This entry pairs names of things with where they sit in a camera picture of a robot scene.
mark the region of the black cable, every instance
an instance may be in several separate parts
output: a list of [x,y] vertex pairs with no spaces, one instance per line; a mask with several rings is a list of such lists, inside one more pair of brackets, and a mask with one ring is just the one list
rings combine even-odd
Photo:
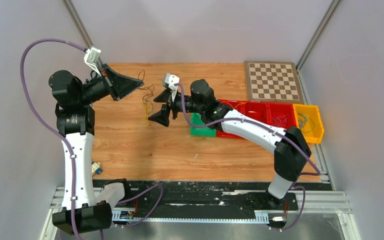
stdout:
[[90,80],[95,80],[98,77],[98,73],[94,70],[90,71]]

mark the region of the connector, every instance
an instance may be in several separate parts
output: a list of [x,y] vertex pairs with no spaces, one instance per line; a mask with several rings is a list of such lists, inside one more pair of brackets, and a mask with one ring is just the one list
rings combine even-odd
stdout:
[[88,50],[86,50],[86,54],[84,55],[84,63],[88,65],[93,71],[95,71],[98,76],[102,76],[101,72],[98,69],[97,62],[99,60],[99,56],[101,54],[101,50],[91,46]]
[[273,218],[270,218],[271,221],[273,222],[286,222],[286,217],[284,216],[275,216]]

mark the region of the metal frame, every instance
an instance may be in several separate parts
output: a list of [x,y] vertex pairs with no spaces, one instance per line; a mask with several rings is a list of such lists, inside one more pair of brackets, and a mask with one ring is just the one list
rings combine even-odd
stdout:
[[[138,191],[137,188],[131,189],[133,192]],[[93,188],[95,195],[97,196],[101,188]],[[57,187],[53,196],[52,202],[49,207],[48,214],[46,216],[45,223],[40,235],[40,240],[54,240],[57,234],[57,228],[52,224],[52,214],[61,211],[62,202],[64,197],[65,188]],[[246,193],[263,193],[265,190],[235,190],[235,191],[223,191],[223,195],[242,195]],[[303,203],[302,191],[289,191],[295,193],[298,204],[298,209],[301,208]],[[347,195],[344,191],[306,191],[305,205],[303,214],[337,214],[341,223],[343,235],[346,240],[358,240],[360,239],[359,232],[357,230],[353,212],[350,208]],[[113,209],[116,216],[120,211],[132,211],[132,208],[127,207],[115,207]],[[220,223],[220,224],[264,224],[265,218],[268,218],[268,214],[282,213],[282,211],[265,211],[256,210],[255,219],[201,219],[201,218],[155,218],[150,217],[144,222],[161,222],[161,223]],[[140,218],[135,218],[132,221],[138,221]]]
[[312,36],[310,42],[308,43],[307,47],[305,48],[305,51],[302,54],[301,59],[298,61],[298,64],[296,65],[297,73],[299,73],[300,70],[303,69],[304,64],[306,63],[306,61],[309,58],[314,46],[316,45],[317,41],[319,40],[319,37],[322,35],[323,31],[325,30],[326,26],[328,25],[329,21],[331,20],[333,14],[337,10],[339,3],[341,3],[341,0],[332,0],[332,2],[330,3],[330,6],[327,9],[327,12],[324,14],[323,19],[321,20],[321,22],[318,25],[314,35]]
[[[80,36],[82,37],[84,43],[87,46],[92,46],[92,40],[90,39],[73,3],[71,0],[61,0],[64,6],[67,9],[68,14],[70,15],[74,25],[76,26]],[[341,0],[332,0],[327,12],[325,13],[322,21],[320,22],[317,30],[315,31],[313,37],[311,38],[308,46],[306,47],[302,57],[300,58],[296,69],[298,73],[298,80],[301,83],[301,90],[306,104],[308,101],[308,94],[305,88],[305,85],[301,81],[300,71],[309,58],[314,46],[316,45],[319,37],[325,30],[327,24],[332,18],[333,14],[337,10]],[[315,160],[317,166],[319,166],[322,175],[320,176],[321,182],[326,184],[331,184],[333,189],[335,189],[334,182],[329,176],[328,167],[326,164],[326,159],[323,154],[323,147],[319,144],[315,144],[312,148],[313,154],[315,154]],[[94,188],[94,193],[99,194],[100,188]],[[223,192],[224,195],[240,195],[246,194],[248,192],[264,192],[265,190],[235,190],[230,192]],[[298,207],[302,205],[303,193],[301,191],[290,191],[296,194]],[[57,187],[55,195],[52,199],[52,203],[49,207],[49,211],[46,217],[45,224],[43,226],[40,240],[54,240],[57,228],[52,224],[52,214],[59,212],[61,210],[61,203],[64,196],[64,188]],[[128,211],[129,208],[114,208],[114,213],[117,214],[117,211]],[[265,216],[268,213],[277,213],[278,211],[256,211],[256,219],[244,220],[244,219],[192,219],[192,218],[149,218],[145,220],[146,222],[188,222],[188,223],[247,223],[247,224],[262,224]],[[356,226],[353,212],[351,210],[350,204],[347,199],[347,195],[343,191],[306,191],[306,200],[304,206],[304,214],[337,214],[342,232],[346,240],[360,240],[360,234]]]
[[[83,25],[82,20],[80,19],[79,14],[77,13],[77,10],[73,5],[73,2],[71,0],[61,0],[61,2],[64,4],[64,7],[67,10],[67,13],[70,16],[84,44],[86,44],[88,48],[93,46],[94,44],[92,43],[92,39],[91,37],[89,37],[89,34],[86,31],[86,28]],[[96,61],[96,63],[98,66],[102,66],[101,58],[98,57],[98,60]]]

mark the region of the wooden tabletop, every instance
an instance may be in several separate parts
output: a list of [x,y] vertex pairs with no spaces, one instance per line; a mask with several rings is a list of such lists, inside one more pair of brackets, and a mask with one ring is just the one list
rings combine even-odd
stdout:
[[[180,78],[190,95],[190,84],[206,79],[218,99],[247,100],[243,63],[113,63],[118,73],[138,77],[145,70],[144,87],[154,84],[157,96],[164,88],[166,73]],[[179,113],[170,126],[144,119],[142,98],[147,90],[136,90],[114,102],[105,97],[93,105],[95,139],[92,160],[103,172],[96,179],[271,181],[273,155],[245,139],[204,137],[190,134],[190,126]],[[153,113],[161,103],[153,102]],[[305,172],[314,170],[307,164]],[[318,176],[300,181],[318,182]]]

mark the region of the plastic bin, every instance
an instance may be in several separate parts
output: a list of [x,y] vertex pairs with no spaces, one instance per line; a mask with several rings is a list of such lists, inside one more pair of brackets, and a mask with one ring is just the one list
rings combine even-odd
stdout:
[[[253,118],[265,124],[271,124],[269,107],[268,107],[268,104],[265,102],[232,101],[232,100],[223,100],[223,101],[232,104],[233,108],[236,107],[236,110],[238,110],[238,112],[240,112],[241,114],[244,114],[247,117]],[[221,132],[221,131],[217,131],[215,135],[217,137],[229,137],[229,138],[238,138],[238,139],[242,138],[235,134]]]
[[[222,103],[222,104],[225,104],[225,105],[227,105],[229,107],[232,107],[233,109],[237,110],[241,114],[245,114],[246,105],[248,104],[248,101],[236,101],[236,100],[226,100],[226,99],[219,99],[218,101],[220,103]],[[241,139],[242,138],[242,137],[237,136],[235,134],[226,133],[226,132],[222,132],[222,131],[219,131],[219,130],[217,130],[215,132],[215,136],[216,137],[237,138],[237,139]]]
[[236,101],[236,100],[226,100],[226,99],[219,99],[218,101],[222,104],[232,107],[233,109],[236,109],[241,114],[245,113],[245,107],[248,103],[248,101]]
[[297,126],[294,106],[290,103],[268,103],[268,111],[271,116],[271,125],[289,129]]
[[266,102],[249,101],[246,105],[245,116],[265,124],[272,124],[269,104]]
[[325,128],[316,105],[293,104],[296,126],[301,129],[307,143],[320,144]]
[[[204,122],[201,121],[201,116],[198,113],[192,113],[190,116],[190,120],[195,125],[204,125]],[[190,134],[195,135],[195,136],[215,137],[216,136],[216,130],[210,129],[209,127],[196,128],[196,127],[191,126],[190,127]]]

